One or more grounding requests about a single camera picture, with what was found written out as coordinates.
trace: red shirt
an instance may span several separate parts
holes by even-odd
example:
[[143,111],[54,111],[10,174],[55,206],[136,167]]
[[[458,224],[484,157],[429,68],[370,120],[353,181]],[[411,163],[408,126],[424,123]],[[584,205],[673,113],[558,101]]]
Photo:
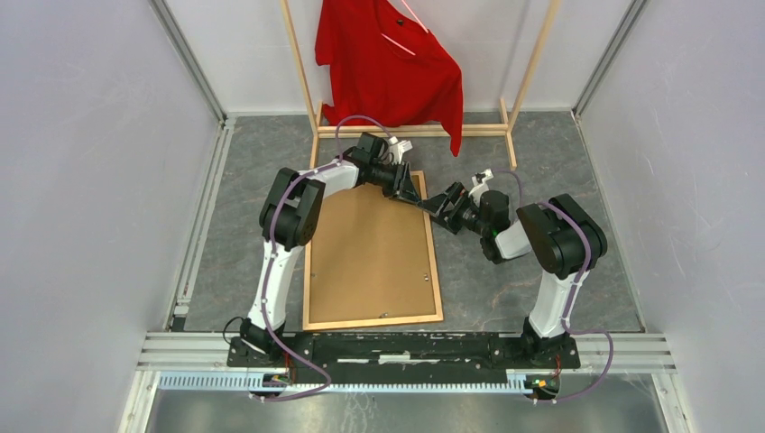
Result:
[[462,72],[433,32],[425,33],[387,0],[324,0],[316,63],[329,65],[335,106],[324,105],[323,112],[330,124],[349,115],[368,115],[386,126],[435,120],[451,135],[452,153],[459,153]]

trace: white wall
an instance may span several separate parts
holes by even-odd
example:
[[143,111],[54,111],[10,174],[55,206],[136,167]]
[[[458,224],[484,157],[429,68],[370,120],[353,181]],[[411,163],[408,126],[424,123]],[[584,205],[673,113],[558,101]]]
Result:
[[115,431],[217,122],[148,2],[0,10],[0,431]]
[[583,117],[701,432],[763,431],[765,3],[650,2]]
[[[399,0],[390,0],[407,14]],[[220,103],[229,112],[305,112],[278,0],[168,0]],[[546,0],[410,0],[463,71],[465,107],[512,104]],[[539,62],[524,109],[569,109],[579,98],[629,0],[568,0]],[[328,67],[314,61],[321,0],[290,0],[314,104],[331,101]]]

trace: metal grate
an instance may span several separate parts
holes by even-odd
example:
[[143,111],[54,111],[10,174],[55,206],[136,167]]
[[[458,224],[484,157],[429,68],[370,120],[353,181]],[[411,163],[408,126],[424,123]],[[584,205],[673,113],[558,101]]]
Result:
[[[263,386],[265,373],[229,372],[163,372],[161,390],[185,391],[252,391],[273,392],[274,387]],[[391,393],[487,393],[529,394],[523,383],[525,374],[508,374],[507,383],[413,383],[413,384],[333,384],[324,392],[391,392]],[[316,383],[301,383],[285,389],[288,392],[318,387]]]
[[262,373],[172,372],[162,373],[161,390],[258,391]]

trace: wooden border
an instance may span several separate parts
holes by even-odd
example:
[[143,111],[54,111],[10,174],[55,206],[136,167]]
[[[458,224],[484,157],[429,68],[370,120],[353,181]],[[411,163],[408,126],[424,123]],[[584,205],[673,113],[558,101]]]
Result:
[[[387,137],[384,132],[382,131],[364,131],[366,133],[377,135],[378,137]],[[361,136],[363,132],[358,131],[354,133],[344,133],[341,132],[339,134],[340,138],[354,138]],[[462,136],[463,137],[504,137],[507,134],[505,131],[496,132],[496,131],[463,131]],[[397,137],[448,137],[449,134],[446,131],[405,131],[400,133],[395,133]],[[322,133],[318,136],[318,138],[335,138],[335,133]]]
[[[427,198],[425,189],[425,173],[422,171],[413,171],[419,182],[419,190],[422,191],[422,197]],[[430,281],[433,287],[433,302],[436,307],[436,314],[424,316],[407,316],[403,318],[366,318],[360,320],[345,320],[337,322],[319,322],[310,321],[310,265],[311,265],[311,243],[306,245],[305,276],[303,278],[303,330],[319,331],[326,329],[340,329],[349,327],[382,327],[386,325],[408,325],[416,323],[439,322],[444,319],[444,308],[441,301],[441,285],[438,282],[438,269],[436,268],[436,248],[433,245],[433,229],[430,226],[430,216],[422,213],[422,220],[425,224],[425,241],[428,244],[428,258],[430,260]]]
[[[392,134],[406,133],[410,131],[430,131],[444,133],[444,127],[440,124],[411,124],[406,126],[399,126],[395,128],[387,128]],[[462,130],[464,131],[495,131],[496,133],[504,133],[507,131],[507,124],[463,124]],[[379,126],[375,125],[359,125],[359,126],[340,126],[341,133],[370,133],[380,132]],[[318,128],[319,134],[334,134],[334,126],[320,126]]]

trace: hanger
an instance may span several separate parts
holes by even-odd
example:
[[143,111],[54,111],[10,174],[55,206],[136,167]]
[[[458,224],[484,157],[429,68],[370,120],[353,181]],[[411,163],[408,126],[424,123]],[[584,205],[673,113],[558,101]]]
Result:
[[[414,17],[414,20],[417,21],[417,24],[419,24],[419,26],[422,27],[422,30],[424,30],[425,33],[430,33],[430,30],[428,30],[428,27],[425,27],[425,24],[423,24],[422,21],[419,20],[419,18],[417,17],[417,14],[415,14],[414,11],[411,10],[409,5],[407,5],[406,0],[401,0],[401,2],[404,3],[404,7],[406,7],[407,10],[409,11],[409,13],[411,14],[411,16]],[[391,39],[387,34],[385,34],[385,33],[380,33],[380,34],[383,36],[383,38],[387,39],[390,43],[392,43],[393,45],[401,48],[402,50],[404,50],[406,52],[408,52],[412,56],[416,56],[417,55],[417,54],[414,53],[414,51],[404,47],[400,43],[398,43],[398,42],[394,41],[393,39]]]

